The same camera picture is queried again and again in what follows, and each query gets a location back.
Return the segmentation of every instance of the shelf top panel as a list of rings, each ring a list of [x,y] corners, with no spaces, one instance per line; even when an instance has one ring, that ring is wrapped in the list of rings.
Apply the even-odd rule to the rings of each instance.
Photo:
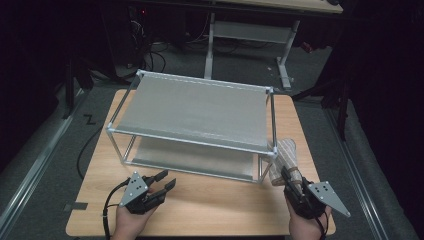
[[[140,80],[118,132],[269,152],[269,87],[147,72]]]

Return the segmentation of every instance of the desk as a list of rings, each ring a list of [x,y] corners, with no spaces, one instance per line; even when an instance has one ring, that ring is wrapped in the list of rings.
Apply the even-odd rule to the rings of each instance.
[[[65,1],[69,4],[67,9],[73,9],[74,4],[87,4],[93,3],[93,1],[77,0],[77,1]],[[134,6],[143,6],[143,7],[171,7],[174,9],[182,9],[186,11],[203,11],[211,13],[228,13],[228,14],[242,14],[242,15],[263,15],[263,16],[273,16],[279,18],[281,16],[288,17],[296,23],[298,20],[302,19],[325,19],[326,21],[340,21],[340,22],[350,22],[352,19],[346,18],[341,15],[343,9],[341,6],[332,6],[326,0],[197,0],[197,1],[185,1],[185,0],[95,0],[95,3],[98,4],[128,4]],[[294,38],[294,30],[297,28],[297,25],[294,24],[294,29],[290,30],[291,37]],[[287,47],[284,49],[281,58],[278,59],[278,66],[280,72],[282,72],[282,81],[285,81],[287,88],[290,88],[290,83],[288,77],[283,75],[285,71],[284,63],[288,52],[290,50],[291,43],[287,44]],[[110,49],[108,48],[102,53],[107,53]],[[103,75],[110,77],[118,82],[122,82],[123,79],[115,75],[111,75],[107,70],[103,69],[104,67],[90,66],[95,70],[101,72]],[[74,101],[73,96],[69,96],[69,102]]]
[[[125,90],[119,90],[107,120],[112,117]],[[297,144],[299,169],[311,181],[318,182],[293,102],[289,96],[275,96],[278,138],[292,138]],[[88,203],[85,210],[73,210],[66,227],[71,236],[103,236],[102,209],[110,191],[133,171],[151,176],[160,170],[121,165],[103,131],[82,183],[76,202]],[[253,184],[209,176],[170,171],[166,179],[177,179],[166,201],[150,218],[143,236],[270,236],[288,235],[289,213],[283,187],[273,187],[266,177],[263,184]],[[153,184],[162,188],[161,183]],[[124,189],[116,192],[110,203],[118,203]],[[114,231],[115,211],[109,210],[109,225]],[[328,234],[335,232],[330,218]]]
[[[340,5],[333,6],[327,1],[321,0],[213,0],[203,2],[211,2],[211,6],[213,6],[210,8],[210,11],[212,13],[210,16],[208,41],[209,44],[208,53],[206,55],[204,78],[212,78],[214,37],[282,43],[284,44],[284,49],[281,53],[281,56],[277,57],[277,66],[280,74],[282,87],[284,90],[291,90],[290,77],[287,74],[285,63],[289,55],[291,46],[293,44],[294,38],[296,37],[296,32],[300,23],[299,19],[295,18],[293,20],[294,23],[290,28],[223,22],[215,21],[216,10],[214,9],[227,9],[230,13],[240,12],[242,14],[246,14],[247,12],[255,12],[256,14],[266,14],[268,11],[279,11],[281,9],[294,10],[293,12],[317,12],[328,15],[340,14],[343,12],[343,9]],[[198,4],[192,4],[190,6],[199,7]]]

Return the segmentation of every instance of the wire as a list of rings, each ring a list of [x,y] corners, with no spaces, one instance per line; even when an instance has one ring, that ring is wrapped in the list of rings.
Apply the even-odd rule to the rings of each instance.
[[[237,40],[233,40],[233,39],[231,39],[231,40],[224,40],[224,39],[221,39],[221,41],[219,42],[219,43],[221,43],[223,46],[225,46],[225,47],[227,47],[227,46],[233,46],[233,49],[231,49],[231,50],[229,50],[229,51],[220,51],[220,50],[218,50],[216,47],[214,47],[213,49],[216,51],[216,52],[219,52],[219,53],[233,53],[234,51],[236,51],[237,49],[238,49],[238,47],[239,47],[239,44],[238,44],[238,41]]]
[[[155,54],[155,55],[159,56],[160,58],[162,58],[163,66],[162,66],[162,70],[160,72],[163,73],[163,71],[165,70],[165,66],[166,66],[166,60],[165,60],[165,58],[161,54],[159,54],[157,52],[151,52],[151,54]]]
[[[200,38],[203,36],[203,34],[205,33],[206,26],[208,26],[209,15],[210,15],[210,13],[208,13],[208,15],[206,16],[205,25],[203,26],[203,30],[202,30],[202,32],[200,32],[199,36],[198,36],[197,38],[195,38],[194,40],[189,41],[189,42],[186,42],[186,43],[194,43],[194,42],[199,41],[199,39],[200,39]]]
[[[82,147],[80,153],[78,154],[78,158],[77,158],[77,171],[78,171],[78,175],[80,176],[81,180],[84,180],[84,176],[82,175],[81,169],[80,169],[81,156],[82,156],[84,150],[87,148],[88,144],[100,132],[100,130],[102,130],[102,127],[99,127],[99,129],[97,129],[97,131],[93,135],[91,135],[91,137],[87,140],[87,142]]]
[[[140,32],[140,29],[142,29],[143,27],[141,26],[141,24],[140,23],[138,23],[137,21],[135,21],[135,20],[131,20],[131,23],[132,24],[134,24],[135,25],[135,29],[134,28],[132,28],[132,37],[133,37],[133,39],[134,39],[134,43],[135,43],[135,46],[136,47],[138,47],[138,40],[137,40],[137,35],[138,35],[138,33]]]
[[[106,237],[106,240],[109,240],[110,239],[110,230],[109,230],[109,221],[108,221],[108,218],[107,218],[107,213],[108,213],[108,208],[110,207],[110,206],[115,206],[115,205],[117,205],[117,204],[112,204],[112,205],[109,205],[109,201],[110,201],[110,199],[112,198],[112,195],[116,192],[116,191],[118,191],[121,187],[124,187],[124,186],[126,186],[126,185],[128,185],[128,183],[130,182],[130,178],[127,178],[127,180],[125,180],[125,181],[123,181],[122,183],[120,183],[118,186],[116,186],[110,193],[109,193],[109,196],[107,196],[107,199],[106,199],[106,202],[105,202],[105,206],[103,207],[103,228],[104,228],[104,230],[105,230],[105,237]]]
[[[143,68],[143,70],[148,70],[147,67],[149,67],[150,68],[150,71],[151,71],[152,67],[150,67],[150,65],[147,63],[147,61],[144,61],[144,68]]]
[[[311,202],[309,202],[309,199],[308,198],[305,198],[305,202],[308,204],[309,208],[312,209],[312,204],[311,204]],[[325,212],[325,209],[324,209],[324,213],[325,213],[325,217],[327,218],[327,227],[326,227],[326,229],[324,229],[324,226],[322,225],[322,223],[319,220],[319,218],[318,217],[314,217],[315,218],[315,221],[318,223],[318,226],[319,226],[319,228],[321,230],[321,237],[319,238],[319,240],[324,240],[325,237],[327,236],[327,231],[328,231],[328,215]]]
[[[190,44],[186,44],[186,47],[191,48],[191,49],[205,49],[208,46],[208,43],[206,42],[206,40],[208,40],[208,38],[205,39],[200,39],[198,41],[192,41]],[[193,47],[193,45],[202,45],[201,47]]]
[[[153,72],[154,67],[154,62],[153,62],[153,56],[152,56],[152,51],[149,52],[149,56],[150,56],[150,62],[152,63],[152,67],[151,67],[151,71]]]

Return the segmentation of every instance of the dark background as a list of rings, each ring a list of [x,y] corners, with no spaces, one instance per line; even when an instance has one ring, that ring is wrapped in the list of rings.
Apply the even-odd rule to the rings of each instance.
[[[113,55],[110,45],[113,40],[108,39],[107,29],[102,28],[103,20],[95,4],[90,5],[88,13],[51,1],[2,1],[1,4],[0,157],[3,169],[54,111],[58,104],[55,92],[66,80],[66,64],[72,57],[88,53],[87,46],[100,47],[97,51],[89,49],[94,51],[92,56],[103,53],[103,62],[90,59],[90,54],[85,59],[92,60],[91,63],[105,72],[110,70],[110,75],[116,74],[113,64],[119,57]],[[341,26],[305,20],[295,46],[308,42],[314,48],[335,47],[317,81],[318,86],[343,79],[346,68],[353,69],[347,84],[362,128],[405,214],[423,238],[424,226],[420,221],[424,214],[420,141],[424,136],[423,3],[373,0],[343,1],[342,5],[345,16],[371,21]],[[161,13],[157,9],[152,12],[160,19],[152,25],[152,32],[177,46],[184,41],[182,31],[186,27],[188,31],[202,27],[190,21],[199,18],[195,13],[170,10]],[[169,28],[169,22],[173,22],[174,27]],[[321,94],[335,95],[337,99],[340,89],[331,87]]]

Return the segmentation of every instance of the robotic hand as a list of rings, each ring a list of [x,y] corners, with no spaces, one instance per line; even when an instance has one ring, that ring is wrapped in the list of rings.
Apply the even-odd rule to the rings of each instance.
[[[132,214],[144,214],[150,209],[164,203],[166,193],[174,188],[176,179],[167,183],[160,191],[151,195],[147,193],[153,182],[159,182],[167,175],[167,170],[151,177],[140,176],[137,172],[134,172],[128,182],[128,187],[124,192],[122,200],[119,203],[119,207],[127,207],[128,211]]]
[[[327,205],[350,217],[329,182],[313,183],[301,175],[297,168],[296,145],[292,139],[277,142],[277,157],[272,162],[269,177],[273,186],[286,185],[284,193],[301,217],[318,218]]]

